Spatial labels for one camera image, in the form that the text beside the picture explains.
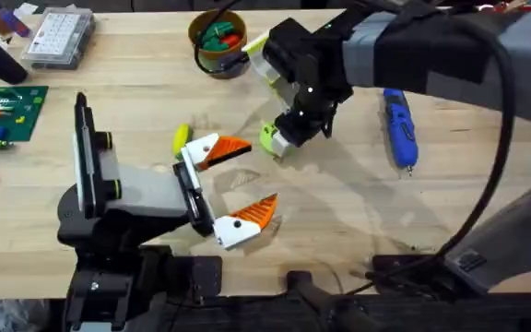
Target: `orange gripper pad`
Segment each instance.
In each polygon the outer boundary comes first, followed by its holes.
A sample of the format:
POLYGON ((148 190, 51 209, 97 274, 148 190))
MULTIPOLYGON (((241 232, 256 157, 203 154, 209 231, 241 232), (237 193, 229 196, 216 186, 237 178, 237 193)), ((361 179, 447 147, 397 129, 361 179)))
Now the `orange gripper pad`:
POLYGON ((244 209, 230 214, 231 217, 239 218, 247 221, 255 222, 263 229, 274 215, 276 211, 277 194, 266 197, 259 202, 250 205, 244 209))
POLYGON ((233 136, 220 136, 206 158, 198 164, 201 170, 207 170, 222 161, 235 158, 251 151, 251 143, 233 136))

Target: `red object in bowl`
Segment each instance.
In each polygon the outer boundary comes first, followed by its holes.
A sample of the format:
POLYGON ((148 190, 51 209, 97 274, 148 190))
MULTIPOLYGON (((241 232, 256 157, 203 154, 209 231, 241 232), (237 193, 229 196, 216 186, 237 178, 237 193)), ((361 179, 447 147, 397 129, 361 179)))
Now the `red object in bowl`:
POLYGON ((238 34, 232 33, 228 36, 224 36, 220 39, 220 42, 224 42, 227 45, 229 45, 229 48, 235 46, 237 43, 241 41, 241 37, 239 37, 238 34))

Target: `wooden tabletop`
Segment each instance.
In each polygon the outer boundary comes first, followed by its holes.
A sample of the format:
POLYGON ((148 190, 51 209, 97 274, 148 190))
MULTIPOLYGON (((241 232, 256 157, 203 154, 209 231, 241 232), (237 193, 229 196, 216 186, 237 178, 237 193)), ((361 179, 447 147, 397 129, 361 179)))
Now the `wooden tabletop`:
MULTIPOLYGON (((314 30, 339 11, 241 12, 250 39, 287 17, 314 30)), ((322 135, 283 161, 259 147, 262 121, 279 109, 250 72, 215 80, 195 67, 186 31, 195 13, 98 14, 98 29, 77 71, 33 73, 25 85, 50 86, 32 140, 0 153, 0 298, 65 297, 75 255, 56 240, 57 203, 75 182, 73 105, 88 96, 98 130, 112 131, 120 162, 169 172, 171 138, 188 123, 254 142, 254 151, 201 174, 224 214, 279 193, 276 216, 257 239, 225 251, 189 225, 153 243, 181 255, 221 255, 226 295, 283 290, 291 269, 311 270, 332 292, 365 280, 372 255, 430 252, 462 223, 493 161, 500 114, 408 94, 419 143, 413 177, 391 162, 381 91, 356 89, 339 107, 334 136, 322 135)), ((32 27, 38 17, 27 19, 32 27)), ((25 40, 9 51, 19 56, 25 40)), ((531 124, 517 121, 504 179, 487 215, 531 186, 531 124)), ((531 274, 496 291, 531 291, 531 274)))

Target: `green circuit board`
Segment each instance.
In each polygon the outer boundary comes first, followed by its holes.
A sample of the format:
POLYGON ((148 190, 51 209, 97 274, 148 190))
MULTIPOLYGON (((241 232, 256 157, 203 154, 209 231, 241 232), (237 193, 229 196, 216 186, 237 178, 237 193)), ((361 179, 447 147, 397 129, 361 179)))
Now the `green circuit board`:
POLYGON ((6 129, 6 141, 30 141, 47 92, 48 87, 0 88, 0 110, 6 113, 0 116, 0 126, 6 129))

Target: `blue screwdriver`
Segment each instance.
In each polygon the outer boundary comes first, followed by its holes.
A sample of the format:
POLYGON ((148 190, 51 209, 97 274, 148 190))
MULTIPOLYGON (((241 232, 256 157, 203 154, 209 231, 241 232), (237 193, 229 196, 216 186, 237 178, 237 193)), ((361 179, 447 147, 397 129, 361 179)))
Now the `blue screwdriver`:
POLYGON ((397 167, 407 169, 412 175, 417 163, 418 148, 415 140, 415 126, 405 93, 399 89, 384 89, 386 127, 391 140, 393 157, 397 167))

